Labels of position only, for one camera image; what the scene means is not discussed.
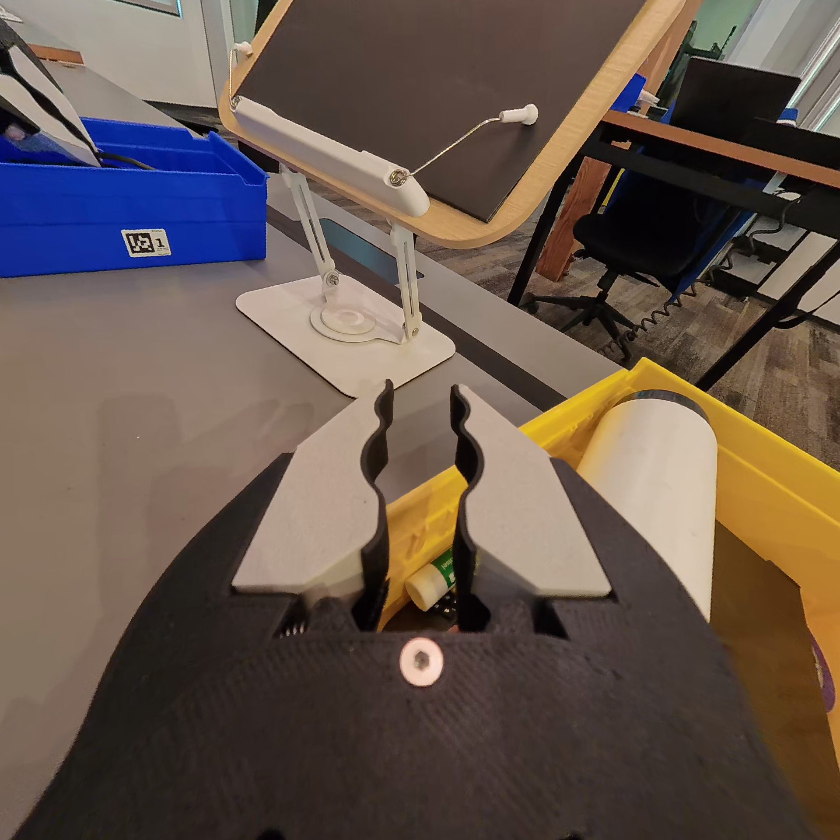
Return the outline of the yellow bin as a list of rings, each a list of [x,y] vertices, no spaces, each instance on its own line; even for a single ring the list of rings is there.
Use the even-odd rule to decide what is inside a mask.
[[[607,410],[676,392],[717,437],[713,628],[734,657],[775,760],[822,838],[838,838],[838,472],[649,361],[521,430],[577,467]]]

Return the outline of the black monitor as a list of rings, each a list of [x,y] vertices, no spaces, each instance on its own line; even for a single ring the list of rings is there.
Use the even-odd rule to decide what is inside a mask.
[[[776,121],[801,79],[771,70],[692,57],[668,124],[736,140],[751,121]]]

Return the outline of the large blue bin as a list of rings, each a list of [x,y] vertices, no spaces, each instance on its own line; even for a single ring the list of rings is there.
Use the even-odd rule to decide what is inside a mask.
[[[26,155],[2,138],[2,278],[266,257],[268,176],[215,132],[82,120],[123,161]]]

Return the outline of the white roll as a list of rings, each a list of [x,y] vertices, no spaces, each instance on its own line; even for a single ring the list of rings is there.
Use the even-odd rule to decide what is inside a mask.
[[[718,441],[701,406],[663,389],[624,397],[598,423],[577,470],[667,563],[709,622]]]

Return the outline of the green dry erase marker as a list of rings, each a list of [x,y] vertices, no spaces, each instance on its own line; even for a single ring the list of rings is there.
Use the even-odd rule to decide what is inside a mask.
[[[426,563],[405,582],[409,599],[423,613],[431,611],[441,599],[454,590],[455,586],[452,548]]]

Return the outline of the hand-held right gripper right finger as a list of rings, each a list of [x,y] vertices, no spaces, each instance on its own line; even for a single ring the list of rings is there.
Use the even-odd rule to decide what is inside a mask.
[[[458,596],[536,602],[608,595],[554,459],[466,385],[451,388],[450,422],[455,465],[467,483],[453,545]]]

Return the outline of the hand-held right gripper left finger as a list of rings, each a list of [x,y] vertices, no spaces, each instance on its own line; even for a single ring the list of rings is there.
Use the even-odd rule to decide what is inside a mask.
[[[376,479],[394,386],[376,383],[297,446],[233,578],[239,593],[375,598],[390,546]]]

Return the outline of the black and white tool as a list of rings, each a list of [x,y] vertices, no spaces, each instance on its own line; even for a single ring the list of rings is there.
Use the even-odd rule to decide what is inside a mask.
[[[1,22],[1,162],[101,165],[77,111],[5,21]]]

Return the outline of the black board with wooden rim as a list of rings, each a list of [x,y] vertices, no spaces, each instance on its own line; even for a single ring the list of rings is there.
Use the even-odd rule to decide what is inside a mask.
[[[473,249],[523,224],[582,150],[684,2],[278,2],[234,68],[242,96],[408,171],[482,120],[530,103],[532,126],[492,123],[419,172],[430,207],[375,196],[260,138],[225,129],[427,241]]]

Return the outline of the dark wooden desk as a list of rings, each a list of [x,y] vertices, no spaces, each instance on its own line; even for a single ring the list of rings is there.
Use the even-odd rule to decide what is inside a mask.
[[[808,182],[812,190],[797,201],[786,201],[768,192],[730,182],[695,168],[625,150],[615,145],[615,140],[637,141],[643,145],[649,145],[651,140],[655,140],[671,148],[684,146],[702,154],[715,155],[727,163],[737,162],[792,176]],[[513,306],[520,307],[523,299],[529,296],[527,287],[532,273],[547,243],[565,195],[579,174],[585,158],[687,189],[733,208],[772,217],[810,233],[839,239],[838,217],[829,216],[830,210],[838,210],[837,170],[751,145],[680,129],[636,114],[608,111],[581,147],[573,153],[569,163],[553,178],[547,202],[507,296],[507,302]]]

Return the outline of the black office chair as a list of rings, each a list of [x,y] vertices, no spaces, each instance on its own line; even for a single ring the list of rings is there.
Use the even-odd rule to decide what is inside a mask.
[[[717,140],[741,140],[746,122],[750,120],[742,98],[730,94],[720,98],[704,95],[701,103],[699,82],[692,83],[693,93],[686,91],[689,80],[684,79],[675,104],[676,127],[701,133]],[[732,172],[735,164],[713,160],[711,153],[683,143],[664,140],[634,131],[628,149],[611,143],[611,149],[626,151],[633,158],[646,163],[664,163],[685,167],[693,172],[719,176]],[[519,307],[536,314],[540,304],[572,310],[577,314],[562,327],[567,333],[578,325],[589,327],[598,321],[612,338],[610,350],[622,354],[623,363],[632,358],[631,342],[642,324],[616,310],[609,302],[610,292],[619,277],[632,277],[672,292],[688,268],[709,244],[728,217],[730,206],[709,196],[662,181],[645,173],[628,170],[619,179],[617,191],[599,213],[590,211],[574,224],[574,236],[583,245],[583,256],[603,264],[605,271],[597,282],[594,296],[547,296],[529,292],[521,296]]]

